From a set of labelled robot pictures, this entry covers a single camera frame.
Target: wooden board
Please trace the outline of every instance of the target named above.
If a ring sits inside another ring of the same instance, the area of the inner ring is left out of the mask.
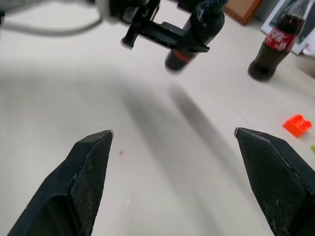
[[[225,12],[242,25],[248,24],[263,0],[229,0]]]

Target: coca-cola bottle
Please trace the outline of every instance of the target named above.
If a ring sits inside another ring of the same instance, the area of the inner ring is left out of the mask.
[[[209,44],[224,25],[224,5],[227,0],[205,0],[199,3],[184,26],[185,36]],[[171,50],[165,66],[172,71],[183,69],[198,53],[186,50]]]
[[[301,33],[315,0],[297,0],[266,36],[248,74],[256,80],[269,80],[279,63],[289,54]]]

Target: cable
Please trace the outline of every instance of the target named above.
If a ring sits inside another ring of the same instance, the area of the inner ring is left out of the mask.
[[[67,37],[67,36],[75,36],[81,33],[85,33],[94,29],[102,23],[102,19],[99,18],[96,21],[87,24],[86,26],[74,28],[74,29],[45,29],[45,28],[37,28],[27,25],[21,25],[16,23],[4,22],[1,29],[7,31],[20,32],[30,35],[42,36],[42,37]]]

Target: red bottle label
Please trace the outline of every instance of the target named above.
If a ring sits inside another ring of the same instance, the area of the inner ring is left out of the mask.
[[[292,34],[282,32],[277,27],[274,27],[265,38],[265,44],[277,51],[291,51],[296,38],[297,37],[293,36]]]

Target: tile floor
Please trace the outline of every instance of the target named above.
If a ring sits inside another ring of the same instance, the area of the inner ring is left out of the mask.
[[[92,8],[49,3],[6,22],[66,30],[96,17]],[[156,20],[182,27],[187,18],[163,1]],[[269,83],[250,79],[264,34],[256,22],[242,27],[227,17],[209,53],[172,75],[166,49],[142,38],[132,51],[122,47],[126,30],[1,32],[0,234],[76,141],[113,129],[94,236],[273,235],[233,133],[247,127],[283,138],[315,167],[315,129],[297,140],[281,126],[296,113],[315,122],[315,80],[301,59],[289,55]]]

